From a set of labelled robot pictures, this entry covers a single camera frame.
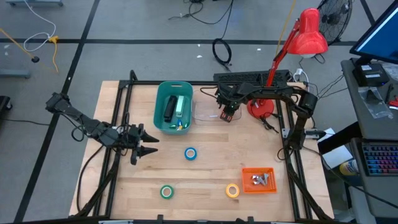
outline green tape roll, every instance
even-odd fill
[[[170,194],[169,194],[169,195],[165,195],[165,194],[164,194],[164,191],[165,191],[166,189],[169,189],[169,190],[170,190]],[[170,186],[170,185],[165,185],[165,186],[163,186],[163,187],[160,189],[160,196],[162,196],[162,198],[164,198],[164,199],[170,199],[170,198],[172,198],[172,197],[173,197],[173,194],[174,194],[174,189],[173,189],[172,186]]]

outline red lamp base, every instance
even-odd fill
[[[247,103],[248,112],[251,116],[259,119],[261,116],[268,118],[274,112],[274,102],[272,100],[256,100],[256,104],[252,105],[250,100]]]

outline red lamp shade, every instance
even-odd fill
[[[328,43],[319,33],[319,11],[310,8],[301,13],[298,35],[288,48],[290,54],[321,54],[328,50]]]

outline wooden tabletop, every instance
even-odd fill
[[[213,98],[198,91],[200,86],[193,87],[195,102],[209,108],[215,104]],[[154,220],[158,214],[163,214],[165,220],[230,221],[236,218],[246,220],[248,216],[253,216],[255,221],[294,221],[285,162],[276,158],[277,151],[282,147],[280,134],[265,130],[261,122],[250,116],[244,106],[241,107],[241,118],[229,124],[220,121],[195,122],[193,119],[187,135],[163,134],[153,124],[157,88],[157,85],[134,85],[132,88],[130,122],[144,123],[146,131],[159,139],[160,143],[143,145],[156,147],[159,151],[142,157],[136,166],[130,164],[131,152],[122,157],[111,218]],[[117,90],[118,82],[102,83],[95,119],[111,121]],[[124,95],[121,102],[118,124]],[[285,125],[289,127],[284,103],[282,108]],[[280,129],[277,118],[270,117],[267,120],[276,130]],[[312,126],[310,119],[307,126]],[[304,145],[318,150],[314,140],[306,140]],[[88,140],[82,165],[99,147],[100,144],[96,141]],[[197,150],[194,161],[185,159],[184,150],[187,147]],[[88,164],[83,175],[81,207],[98,186],[104,152],[103,149]],[[320,157],[306,150],[301,150],[301,155],[308,191],[325,213],[333,217]],[[243,193],[242,167],[273,167],[277,193]],[[225,188],[230,183],[237,184],[241,190],[237,198],[232,199],[225,194]],[[160,188],[166,184],[175,190],[170,200],[163,199],[159,193]],[[301,217],[305,217],[302,197],[298,189],[297,192]],[[107,196],[108,190],[105,190],[103,202]],[[104,205],[105,203],[101,206],[101,213],[104,213]],[[70,214],[76,212],[75,193]]]

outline yellow tape roll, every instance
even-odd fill
[[[231,187],[233,187],[233,188],[236,189],[236,193],[235,193],[235,194],[231,194],[231,193],[229,192],[229,189],[230,189]],[[236,184],[228,184],[228,186],[226,186],[225,193],[226,193],[226,194],[228,195],[228,197],[230,197],[230,198],[236,198],[236,197],[239,195],[239,187],[238,187]]]

